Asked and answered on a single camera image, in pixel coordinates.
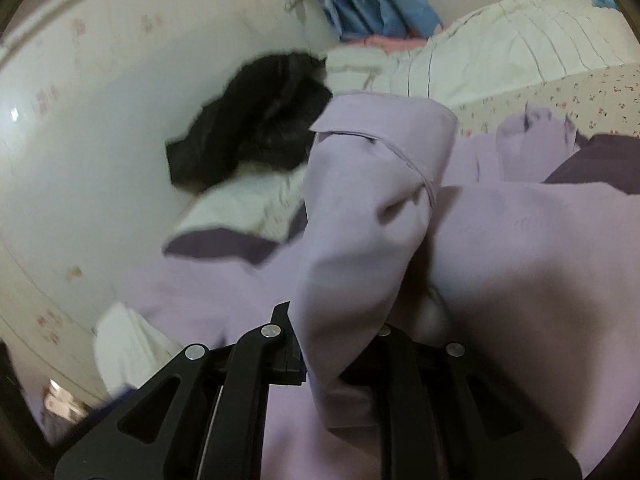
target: purple cloth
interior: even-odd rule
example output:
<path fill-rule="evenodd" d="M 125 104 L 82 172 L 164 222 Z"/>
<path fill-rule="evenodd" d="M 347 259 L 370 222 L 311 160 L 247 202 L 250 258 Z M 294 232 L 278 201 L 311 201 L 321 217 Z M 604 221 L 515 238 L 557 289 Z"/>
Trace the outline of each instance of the purple cloth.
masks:
<path fill-rule="evenodd" d="M 338 376 L 385 321 L 431 345 L 458 330 L 550 417 L 587 474 L 640 399 L 640 198 L 501 182 L 539 176 L 540 153 L 570 155 L 565 122 L 537 145 L 538 121 L 552 119 L 522 118 L 502 130 L 519 136 L 484 146 L 487 160 L 520 161 L 498 180 L 440 189 L 456 129 L 446 108 L 339 96 L 314 125 L 302 237 L 256 266 L 167 257 L 119 297 L 170 338 L 210 348 L 291 301 L 309 381 L 270 395 L 266 480 L 378 478 L 369 397 Z"/>
<path fill-rule="evenodd" d="M 273 240 L 218 228 L 181 234 L 164 248 L 164 254 L 188 258 L 216 259 L 237 256 L 250 264 L 261 264 L 278 247 Z"/>
<path fill-rule="evenodd" d="M 442 185 L 542 182 L 574 153 L 575 140 L 568 118 L 560 121 L 548 108 L 527 106 L 494 134 L 459 139 Z"/>

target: black cloth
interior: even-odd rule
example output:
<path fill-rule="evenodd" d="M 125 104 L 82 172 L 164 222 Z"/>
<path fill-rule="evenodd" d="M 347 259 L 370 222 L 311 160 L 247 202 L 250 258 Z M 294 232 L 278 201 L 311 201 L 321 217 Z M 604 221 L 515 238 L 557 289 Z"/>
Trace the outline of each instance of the black cloth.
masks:
<path fill-rule="evenodd" d="M 324 63 L 309 54 L 273 54 L 244 65 L 206 105 L 183 140 L 166 146 L 174 185 L 210 187 L 241 160 L 292 170 L 308 156 L 309 126 L 331 99 L 314 80 Z"/>
<path fill-rule="evenodd" d="M 580 150 L 545 180 L 546 184 L 605 182 L 627 194 L 640 194 L 640 139 L 597 134 L 576 137 Z"/>

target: pink cloth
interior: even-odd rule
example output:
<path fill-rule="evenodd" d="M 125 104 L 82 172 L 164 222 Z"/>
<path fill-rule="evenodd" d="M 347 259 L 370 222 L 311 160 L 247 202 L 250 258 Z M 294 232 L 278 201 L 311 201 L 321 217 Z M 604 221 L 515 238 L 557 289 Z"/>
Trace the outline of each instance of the pink cloth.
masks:
<path fill-rule="evenodd" d="M 387 54 L 393 52 L 402 52 L 405 50 L 413 50 L 425 46 L 427 40 L 423 38 L 412 38 L 410 40 L 397 40 L 395 38 L 386 38 L 385 36 L 379 36 L 373 34 L 367 36 L 362 40 L 353 40 L 345 43 L 346 46 L 375 46 L 381 50 L 384 50 Z"/>

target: white cloth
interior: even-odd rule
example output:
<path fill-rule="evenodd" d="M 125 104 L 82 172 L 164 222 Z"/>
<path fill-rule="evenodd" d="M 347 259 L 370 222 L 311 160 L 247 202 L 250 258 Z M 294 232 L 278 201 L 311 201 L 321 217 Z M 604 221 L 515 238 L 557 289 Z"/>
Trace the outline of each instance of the white cloth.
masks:
<path fill-rule="evenodd" d="M 622 13 L 589 0 L 504 0 L 457 20 L 423 47 L 328 53 L 327 86 L 429 97 L 445 106 L 640 61 Z"/>
<path fill-rule="evenodd" d="M 220 227 L 282 241 L 289 219 L 302 204 L 305 170 L 306 164 L 293 171 L 245 166 L 198 197 L 174 228 L 174 235 Z"/>
<path fill-rule="evenodd" d="M 112 397 L 142 386 L 183 348 L 119 301 L 102 315 L 96 333 L 95 362 Z"/>

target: fabric fold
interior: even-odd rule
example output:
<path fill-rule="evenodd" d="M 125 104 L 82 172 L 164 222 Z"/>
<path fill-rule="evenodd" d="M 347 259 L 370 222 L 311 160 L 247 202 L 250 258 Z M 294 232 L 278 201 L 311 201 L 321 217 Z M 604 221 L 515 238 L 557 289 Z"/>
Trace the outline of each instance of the fabric fold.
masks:
<path fill-rule="evenodd" d="M 374 423 L 366 394 L 338 376 L 391 311 L 426 233 L 456 124 L 430 100 L 351 94 L 312 126 L 319 136 L 289 317 L 329 427 Z"/>
<path fill-rule="evenodd" d="M 548 108 L 527 105 L 505 119 L 495 133 L 458 138 L 443 186 L 542 182 L 572 156 L 575 125 Z"/>

